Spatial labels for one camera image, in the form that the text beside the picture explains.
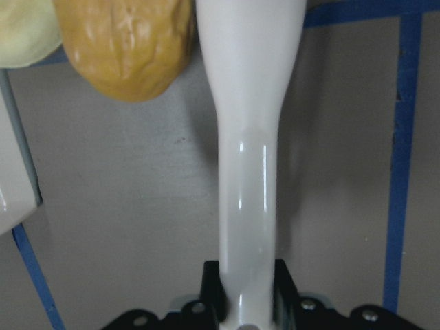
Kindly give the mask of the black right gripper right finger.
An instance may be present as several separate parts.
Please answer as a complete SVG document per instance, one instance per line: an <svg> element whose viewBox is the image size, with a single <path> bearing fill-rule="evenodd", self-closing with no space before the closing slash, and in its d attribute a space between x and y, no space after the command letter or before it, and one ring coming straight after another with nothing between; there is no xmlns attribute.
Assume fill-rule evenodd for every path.
<svg viewBox="0 0 440 330"><path fill-rule="evenodd" d="M419 329L416 324L377 305L360 305L344 316L321 300L299 294L282 259L275 262L274 289L282 310L282 329Z"/></svg>

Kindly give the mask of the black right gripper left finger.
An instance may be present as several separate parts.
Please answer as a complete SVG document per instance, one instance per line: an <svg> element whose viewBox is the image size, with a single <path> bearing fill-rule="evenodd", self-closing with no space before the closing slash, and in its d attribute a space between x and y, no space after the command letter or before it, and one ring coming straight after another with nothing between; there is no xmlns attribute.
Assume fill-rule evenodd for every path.
<svg viewBox="0 0 440 330"><path fill-rule="evenodd" d="M219 262L203 264L201 288L197 299L162 319L144 309L129 310L104 326L105 329L218 329L226 319L226 294L219 278Z"/></svg>

